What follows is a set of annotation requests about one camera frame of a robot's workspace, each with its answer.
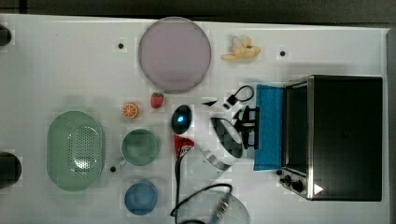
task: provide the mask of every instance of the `metal ring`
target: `metal ring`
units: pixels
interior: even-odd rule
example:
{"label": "metal ring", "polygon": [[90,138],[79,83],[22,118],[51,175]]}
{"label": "metal ring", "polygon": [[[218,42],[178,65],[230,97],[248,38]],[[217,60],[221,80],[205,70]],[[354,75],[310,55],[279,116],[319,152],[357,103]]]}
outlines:
{"label": "metal ring", "polygon": [[203,154],[205,156],[205,158],[212,164],[214,165],[216,168],[222,170],[222,171],[226,171],[228,168],[231,167],[231,165],[226,164],[222,161],[220,161],[215,155],[213,155],[210,151],[203,151]]}

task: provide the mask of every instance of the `blue bowl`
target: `blue bowl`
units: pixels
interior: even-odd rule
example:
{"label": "blue bowl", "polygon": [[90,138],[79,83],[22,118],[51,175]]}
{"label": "blue bowl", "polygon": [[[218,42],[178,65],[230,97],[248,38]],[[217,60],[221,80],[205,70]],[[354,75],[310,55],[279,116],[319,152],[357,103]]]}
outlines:
{"label": "blue bowl", "polygon": [[125,206],[133,214],[143,216],[154,210],[158,191],[148,180],[132,185],[125,193]]}

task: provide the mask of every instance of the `white table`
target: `white table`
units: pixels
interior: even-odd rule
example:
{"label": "white table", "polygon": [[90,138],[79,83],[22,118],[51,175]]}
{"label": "white table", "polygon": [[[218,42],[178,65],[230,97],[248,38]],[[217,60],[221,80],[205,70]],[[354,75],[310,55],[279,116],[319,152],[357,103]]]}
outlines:
{"label": "white table", "polygon": [[[0,15],[13,30],[12,44],[0,48],[0,148],[13,149],[22,160],[22,179],[0,190],[1,223],[173,223],[175,180],[169,119],[172,106],[223,97],[242,83],[274,85],[312,74],[379,76],[386,81],[385,29],[272,24],[197,22],[212,46],[205,80],[192,91],[165,95],[153,111],[156,91],[143,76],[136,50],[140,36],[154,21],[29,15]],[[224,62],[233,35],[253,38],[262,47],[249,63]],[[118,49],[123,43],[125,48]],[[287,56],[280,58],[285,50]],[[222,178],[247,207],[251,223],[388,223],[388,113],[384,108],[383,200],[380,203],[309,202],[279,185],[274,172],[253,172],[246,156]],[[137,102],[139,119],[120,114],[124,103]],[[99,180],[80,193],[58,189],[46,170],[46,137],[56,116],[85,105],[106,133],[106,165]],[[146,167],[120,161],[120,142],[137,127],[159,135],[158,159]],[[124,192],[139,178],[157,185],[159,203],[148,217],[128,213]]]}

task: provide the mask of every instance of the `green mug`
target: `green mug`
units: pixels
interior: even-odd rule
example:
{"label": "green mug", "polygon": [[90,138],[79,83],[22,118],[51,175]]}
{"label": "green mug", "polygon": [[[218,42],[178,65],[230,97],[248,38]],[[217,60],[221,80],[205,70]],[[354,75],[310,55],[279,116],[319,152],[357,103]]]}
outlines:
{"label": "green mug", "polygon": [[145,129],[136,129],[128,133],[122,141],[121,153],[124,160],[120,167],[127,162],[144,166],[155,160],[160,151],[158,137]]}

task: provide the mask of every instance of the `toy food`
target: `toy food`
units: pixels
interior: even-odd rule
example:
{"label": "toy food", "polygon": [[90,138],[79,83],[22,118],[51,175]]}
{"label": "toy food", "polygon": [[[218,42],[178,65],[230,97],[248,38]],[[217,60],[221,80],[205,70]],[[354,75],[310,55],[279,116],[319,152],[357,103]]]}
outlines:
{"label": "toy food", "polygon": [[154,109],[160,108],[163,105],[163,94],[159,92],[152,93],[149,102]]}
{"label": "toy food", "polygon": [[255,58],[262,49],[251,45],[251,38],[247,37],[242,43],[237,36],[233,37],[233,53],[221,55],[221,59],[235,60],[235,59],[252,59]]}
{"label": "toy food", "polygon": [[122,114],[125,118],[135,119],[139,114],[139,108],[135,104],[128,103],[122,107]]}

